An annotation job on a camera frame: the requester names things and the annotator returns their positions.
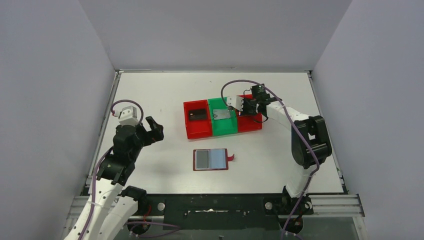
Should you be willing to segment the red leather card holder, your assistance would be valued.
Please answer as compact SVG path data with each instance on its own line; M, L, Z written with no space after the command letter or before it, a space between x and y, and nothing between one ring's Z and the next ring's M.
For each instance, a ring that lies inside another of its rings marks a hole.
M209 151L209 167L206 169L196 169L196 151ZM229 162L233 161L235 155L228 155L227 148L209 148L209 149L194 149L193 150L193 171L222 171L229 169Z

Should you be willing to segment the grey credit card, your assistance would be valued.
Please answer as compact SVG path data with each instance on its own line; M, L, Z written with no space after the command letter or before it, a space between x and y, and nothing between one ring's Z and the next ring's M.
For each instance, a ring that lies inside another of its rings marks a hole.
M197 150L195 153L195 168L208 169L209 168L209 151Z

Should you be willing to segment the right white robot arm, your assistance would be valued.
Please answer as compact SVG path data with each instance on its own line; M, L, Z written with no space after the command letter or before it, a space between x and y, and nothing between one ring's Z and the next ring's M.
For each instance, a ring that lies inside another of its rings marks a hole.
M283 190L288 195L281 199L281 207L289 214L295 213L301 207L299 197L305 195L312 177L332 154L324 118L286 106L261 84L251 87L251 98L242 99L241 114L261 114L266 121L274 120L290 130L294 167Z

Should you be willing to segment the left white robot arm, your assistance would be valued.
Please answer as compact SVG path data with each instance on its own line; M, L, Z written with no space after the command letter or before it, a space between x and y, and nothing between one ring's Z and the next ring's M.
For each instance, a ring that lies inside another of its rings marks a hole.
M113 145L95 167L91 194L67 240L112 240L129 217L143 213L148 207L144 189L126 183L135 169L141 150L164 139L164 127L152 116L146 121L119 125L115 128Z

